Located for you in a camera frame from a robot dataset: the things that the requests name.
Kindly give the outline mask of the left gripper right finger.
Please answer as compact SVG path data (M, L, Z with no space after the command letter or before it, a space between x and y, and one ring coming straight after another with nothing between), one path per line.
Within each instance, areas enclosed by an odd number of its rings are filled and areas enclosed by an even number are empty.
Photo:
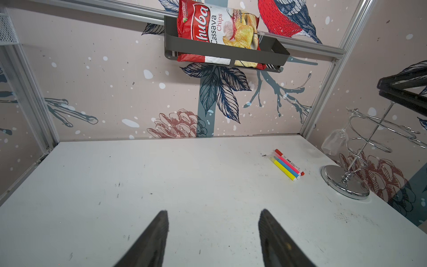
M258 227L265 267L315 267L269 210L261 212Z

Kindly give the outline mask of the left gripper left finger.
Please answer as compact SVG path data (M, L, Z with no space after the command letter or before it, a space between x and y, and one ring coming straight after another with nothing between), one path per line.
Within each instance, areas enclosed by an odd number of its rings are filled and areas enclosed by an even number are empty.
M161 267L169 232L166 210L160 211L115 267Z

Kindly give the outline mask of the blue pen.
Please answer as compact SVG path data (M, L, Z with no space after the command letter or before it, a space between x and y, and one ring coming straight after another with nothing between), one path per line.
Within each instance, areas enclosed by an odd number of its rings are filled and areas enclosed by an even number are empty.
M300 178L299 174L297 174L291 167L289 167L278 157L273 156L271 160L290 180L294 181Z

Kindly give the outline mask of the yellow pen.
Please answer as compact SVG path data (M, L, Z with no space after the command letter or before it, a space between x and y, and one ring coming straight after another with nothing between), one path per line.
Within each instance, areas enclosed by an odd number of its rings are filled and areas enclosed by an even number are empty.
M290 180L296 180L296 176L291 173L289 167L287 167L280 159L272 155L269 156L270 161L278 167Z

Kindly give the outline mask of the white marker pen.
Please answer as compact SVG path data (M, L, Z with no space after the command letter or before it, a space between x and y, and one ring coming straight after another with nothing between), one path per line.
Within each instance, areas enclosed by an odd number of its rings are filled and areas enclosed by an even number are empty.
M285 155L282 155L282 157L285 160L287 160L295 170L298 171L298 173L299 173L300 176L304 176L305 175L305 173L298 166L296 166L291 160L289 160Z

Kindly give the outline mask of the pink pen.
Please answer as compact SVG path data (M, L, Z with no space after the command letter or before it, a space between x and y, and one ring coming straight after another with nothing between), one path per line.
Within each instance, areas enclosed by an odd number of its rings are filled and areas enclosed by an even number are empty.
M296 176L296 178L297 179L299 179L301 176L299 175L299 173L298 173L298 171L297 170L295 170L292 166L291 166L291 164L287 161L287 160L285 160L283 157L280 157L280 156L278 156L275 152L274 152L274 155L278 158L278 159L280 159L287 167L289 167L289 170L291 171L291 173L293 174L293 175L295 175Z

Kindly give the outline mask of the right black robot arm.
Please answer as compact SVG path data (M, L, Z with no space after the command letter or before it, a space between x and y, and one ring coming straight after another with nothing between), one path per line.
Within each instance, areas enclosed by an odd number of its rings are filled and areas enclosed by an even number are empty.
M427 115L427 68L411 69L384 77L377 84L379 95L416 113Z

